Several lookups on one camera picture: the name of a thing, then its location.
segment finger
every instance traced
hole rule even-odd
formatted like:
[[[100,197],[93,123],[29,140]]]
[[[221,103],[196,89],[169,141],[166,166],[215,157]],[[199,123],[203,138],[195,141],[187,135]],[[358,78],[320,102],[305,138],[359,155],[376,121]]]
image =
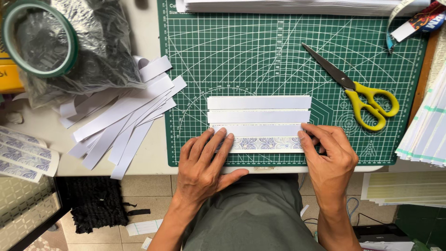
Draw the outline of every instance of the finger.
[[[198,140],[198,138],[190,138],[184,145],[181,147],[180,151],[180,165],[183,161],[188,160],[190,150],[192,149],[192,146],[195,144],[195,142]]]
[[[316,152],[313,142],[311,141],[311,138],[308,136],[308,134],[306,134],[304,131],[298,131],[297,135],[299,136],[299,139],[301,141],[301,147],[304,150],[307,161],[319,158],[319,154]]]
[[[241,168],[234,170],[231,173],[220,175],[217,192],[227,188],[229,185],[238,181],[241,177],[247,175],[248,173],[249,171],[247,169]]]
[[[324,146],[328,156],[339,154],[339,152],[341,151],[341,146],[328,131],[325,131],[324,129],[315,125],[306,123],[302,123],[302,128],[311,132],[315,137],[319,139],[321,145]]]
[[[231,149],[233,142],[234,142],[234,134],[228,134],[227,137],[224,139],[223,144],[219,149],[219,152],[215,155],[214,160],[209,166],[211,172],[213,172],[215,175],[218,175],[220,173],[220,170],[222,169],[222,166],[226,161],[227,154]]]
[[[197,162],[200,158],[201,152],[203,151],[203,147],[206,144],[206,141],[209,139],[210,136],[214,134],[214,128],[209,128],[206,131],[204,131],[200,137],[198,137],[197,141],[195,142],[194,146],[190,150],[189,154],[189,160],[193,162]]]
[[[325,148],[324,148],[324,146],[320,146],[319,147],[319,154],[323,154],[325,152]]]
[[[215,150],[225,137],[226,128],[222,127],[206,144],[198,161],[208,166],[209,162],[211,162],[211,158],[214,156]]]
[[[351,151],[353,148],[345,135],[344,130],[341,127],[329,126],[329,125],[318,125],[318,127],[324,129],[325,131],[331,133],[338,144],[346,151]]]

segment clear plastic bag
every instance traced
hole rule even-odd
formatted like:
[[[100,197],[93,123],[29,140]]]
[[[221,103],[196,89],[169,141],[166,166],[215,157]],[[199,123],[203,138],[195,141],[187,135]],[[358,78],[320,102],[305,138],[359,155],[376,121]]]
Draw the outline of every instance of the clear plastic bag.
[[[15,1],[3,1],[2,13]],[[130,29],[119,0],[45,1],[67,18],[76,31],[77,60],[64,75],[41,78],[20,70],[33,108],[60,103],[74,94],[108,87],[144,88],[130,49]],[[27,62],[41,60],[45,50],[63,55],[65,30],[49,12],[29,9],[14,24],[17,51]]]

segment yellow box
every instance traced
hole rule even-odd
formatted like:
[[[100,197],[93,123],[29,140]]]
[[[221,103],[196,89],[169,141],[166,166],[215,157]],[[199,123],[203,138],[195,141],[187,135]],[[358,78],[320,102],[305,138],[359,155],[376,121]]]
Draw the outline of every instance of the yellow box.
[[[20,83],[17,65],[0,65],[0,94],[24,92]]]

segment blue patterned paper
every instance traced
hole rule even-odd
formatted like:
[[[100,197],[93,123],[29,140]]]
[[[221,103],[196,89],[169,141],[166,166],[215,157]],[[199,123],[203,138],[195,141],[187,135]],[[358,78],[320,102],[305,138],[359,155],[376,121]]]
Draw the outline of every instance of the blue patterned paper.
[[[45,149],[34,144],[28,144],[24,141],[9,137],[5,134],[0,134],[0,142],[15,148],[19,148],[23,151],[36,154],[43,158],[51,159],[51,151],[49,149]]]
[[[29,136],[29,135],[23,134],[23,133],[19,133],[17,131],[8,129],[8,128],[3,127],[3,126],[0,126],[0,132],[2,132],[4,134],[7,134],[7,135],[10,135],[10,136],[12,136],[14,138],[17,138],[19,140],[22,140],[22,141],[31,142],[31,143],[35,143],[35,144],[40,145],[40,141],[37,138],[35,138],[33,136]]]
[[[28,180],[34,180],[37,177],[37,172],[27,168],[17,166],[15,164],[0,160],[0,173],[5,175],[19,176]]]
[[[50,167],[49,160],[36,157],[21,150],[8,147],[4,144],[0,144],[0,156],[43,171],[48,171]]]

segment tape roll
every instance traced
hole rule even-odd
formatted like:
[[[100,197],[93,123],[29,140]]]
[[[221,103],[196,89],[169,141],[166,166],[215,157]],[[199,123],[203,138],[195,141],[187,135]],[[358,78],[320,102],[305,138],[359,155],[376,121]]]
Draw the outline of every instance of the tape roll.
[[[49,12],[60,23],[66,34],[68,44],[66,57],[60,66],[51,69],[50,71],[41,71],[31,66],[20,56],[12,42],[15,19],[19,17],[22,11],[31,8],[43,9]],[[38,0],[18,0],[7,9],[6,14],[3,17],[2,39],[12,60],[24,71],[39,77],[49,78],[67,73],[73,67],[78,56],[78,40],[73,26],[58,10]]]

